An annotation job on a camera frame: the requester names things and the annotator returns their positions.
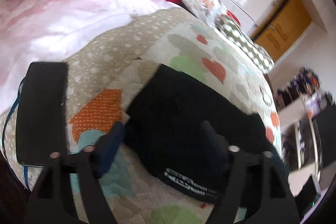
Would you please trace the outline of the black pants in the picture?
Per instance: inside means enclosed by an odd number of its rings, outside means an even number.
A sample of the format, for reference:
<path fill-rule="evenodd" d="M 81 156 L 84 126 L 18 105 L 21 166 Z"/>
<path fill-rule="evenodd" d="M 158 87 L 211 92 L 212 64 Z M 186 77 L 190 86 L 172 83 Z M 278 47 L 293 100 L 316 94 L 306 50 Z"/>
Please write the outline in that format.
<path fill-rule="evenodd" d="M 215 203 L 223 161 L 213 156 L 201 124 L 252 154 L 276 152 L 261 117 L 246 114 L 186 73 L 160 65 L 127 109 L 124 143 L 146 170 L 202 202 Z"/>

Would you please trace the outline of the white cluttered shelf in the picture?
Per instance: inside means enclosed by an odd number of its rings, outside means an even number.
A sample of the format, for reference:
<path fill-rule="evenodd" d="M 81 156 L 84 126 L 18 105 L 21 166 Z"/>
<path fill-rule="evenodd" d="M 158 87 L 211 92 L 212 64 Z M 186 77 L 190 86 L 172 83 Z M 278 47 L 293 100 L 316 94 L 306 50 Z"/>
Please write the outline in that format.
<path fill-rule="evenodd" d="M 302 67 L 274 98 L 282 159 L 300 217 L 317 205 L 335 175 L 335 99 Z"/>

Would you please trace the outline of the black smartphone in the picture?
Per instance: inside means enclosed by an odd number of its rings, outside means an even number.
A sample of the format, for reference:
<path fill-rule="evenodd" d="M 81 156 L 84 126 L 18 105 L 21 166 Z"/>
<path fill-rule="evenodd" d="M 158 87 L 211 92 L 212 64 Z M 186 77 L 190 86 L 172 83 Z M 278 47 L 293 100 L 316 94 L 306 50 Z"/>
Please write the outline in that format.
<path fill-rule="evenodd" d="M 66 154 L 66 89 L 68 65 L 64 62 L 31 63 L 18 103 L 15 144 L 17 161 L 44 166 L 53 152 Z"/>

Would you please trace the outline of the green white bolster pillow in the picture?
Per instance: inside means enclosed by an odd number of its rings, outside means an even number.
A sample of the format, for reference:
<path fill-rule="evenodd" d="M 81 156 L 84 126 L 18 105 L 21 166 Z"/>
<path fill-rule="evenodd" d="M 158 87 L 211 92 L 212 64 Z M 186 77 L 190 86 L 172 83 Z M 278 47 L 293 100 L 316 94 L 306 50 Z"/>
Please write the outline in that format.
<path fill-rule="evenodd" d="M 215 20 L 215 26 L 228 40 L 236 44 L 262 73 L 267 74 L 272 70 L 274 61 L 267 50 L 254 43 L 233 18 L 220 15 Z"/>

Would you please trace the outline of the heart patterned quilt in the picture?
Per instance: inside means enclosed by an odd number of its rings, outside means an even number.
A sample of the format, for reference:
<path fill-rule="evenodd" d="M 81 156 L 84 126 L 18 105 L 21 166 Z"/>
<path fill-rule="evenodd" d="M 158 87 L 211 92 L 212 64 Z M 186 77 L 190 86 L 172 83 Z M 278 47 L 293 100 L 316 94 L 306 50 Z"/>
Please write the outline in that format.
<path fill-rule="evenodd" d="M 1 116 L 24 223 L 272 223 L 278 127 L 260 69 L 182 9 L 31 63 Z"/>

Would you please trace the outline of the wooden door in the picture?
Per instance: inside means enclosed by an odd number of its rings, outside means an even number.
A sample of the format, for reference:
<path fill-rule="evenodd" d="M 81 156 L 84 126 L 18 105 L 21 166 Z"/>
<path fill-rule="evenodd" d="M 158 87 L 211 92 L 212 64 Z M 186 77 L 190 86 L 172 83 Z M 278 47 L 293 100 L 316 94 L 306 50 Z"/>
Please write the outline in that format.
<path fill-rule="evenodd" d="M 277 61 L 299 39 L 312 19 L 301 0 L 286 0 L 269 22 L 254 37 Z"/>

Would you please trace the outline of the pink bed sheet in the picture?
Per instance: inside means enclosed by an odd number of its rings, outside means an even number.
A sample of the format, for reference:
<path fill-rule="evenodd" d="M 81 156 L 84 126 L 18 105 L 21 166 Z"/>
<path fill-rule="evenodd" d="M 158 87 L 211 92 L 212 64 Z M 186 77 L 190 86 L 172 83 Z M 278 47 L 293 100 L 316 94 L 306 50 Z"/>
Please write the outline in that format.
<path fill-rule="evenodd" d="M 107 30 L 176 5 L 167 0 L 1 0 L 1 112 L 29 65 L 63 61 Z"/>

